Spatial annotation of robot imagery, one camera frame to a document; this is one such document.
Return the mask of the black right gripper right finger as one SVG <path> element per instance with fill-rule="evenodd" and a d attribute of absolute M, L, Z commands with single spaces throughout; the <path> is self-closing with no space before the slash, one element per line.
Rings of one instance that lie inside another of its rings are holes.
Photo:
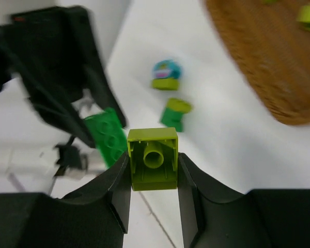
<path fill-rule="evenodd" d="M 185 247 L 310 247 L 310 189 L 239 193 L 178 156 Z"/>

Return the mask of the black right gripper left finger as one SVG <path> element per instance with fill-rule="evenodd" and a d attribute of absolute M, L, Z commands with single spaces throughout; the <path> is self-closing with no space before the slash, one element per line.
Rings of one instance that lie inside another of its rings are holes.
<path fill-rule="evenodd" d="M 0 247 L 122 247 L 131 199 L 129 156 L 63 198 L 0 194 Z"/>

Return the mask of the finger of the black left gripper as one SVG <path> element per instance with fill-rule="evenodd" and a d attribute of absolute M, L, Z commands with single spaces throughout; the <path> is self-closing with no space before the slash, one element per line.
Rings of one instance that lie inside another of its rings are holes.
<path fill-rule="evenodd" d="M 96 47 L 90 13 L 82 6 L 50 7 L 10 16 L 10 39 L 29 39 L 49 74 L 73 102 L 89 90 L 102 108 L 113 108 L 122 126 L 125 115 L 115 99 Z"/>
<path fill-rule="evenodd" d="M 17 72 L 33 109 L 47 124 L 63 130 L 94 148 L 95 140 L 72 105 L 68 94 L 53 79 L 33 51 L 29 39 L 10 39 L 11 25 L 0 26 L 0 92 Z"/>

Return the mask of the green lime lego pair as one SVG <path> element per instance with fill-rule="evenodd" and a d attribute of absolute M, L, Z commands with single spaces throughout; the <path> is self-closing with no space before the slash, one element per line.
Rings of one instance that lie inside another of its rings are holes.
<path fill-rule="evenodd" d="M 178 134 L 175 128 L 131 129 L 127 145 L 134 191 L 177 188 Z"/>

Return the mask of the dark green lego brick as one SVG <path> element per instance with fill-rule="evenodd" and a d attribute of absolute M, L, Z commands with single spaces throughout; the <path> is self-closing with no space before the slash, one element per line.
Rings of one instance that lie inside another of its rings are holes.
<path fill-rule="evenodd" d="M 113 108 L 84 119 L 108 168 L 127 151 L 127 138 Z"/>

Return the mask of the green yellow notched lego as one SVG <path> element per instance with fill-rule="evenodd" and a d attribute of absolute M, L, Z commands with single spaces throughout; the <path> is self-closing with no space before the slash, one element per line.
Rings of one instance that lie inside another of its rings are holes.
<path fill-rule="evenodd" d="M 169 98 L 162 112 L 160 123 L 183 132 L 183 116 L 192 110 L 192 104 L 179 98 Z"/>

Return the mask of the cyan lime lego stack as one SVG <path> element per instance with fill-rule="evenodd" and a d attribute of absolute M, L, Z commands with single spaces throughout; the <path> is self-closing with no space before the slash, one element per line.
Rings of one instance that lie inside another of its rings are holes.
<path fill-rule="evenodd" d="M 151 87 L 158 90 L 178 90 L 182 67 L 174 60 L 162 60 L 154 65 Z"/>

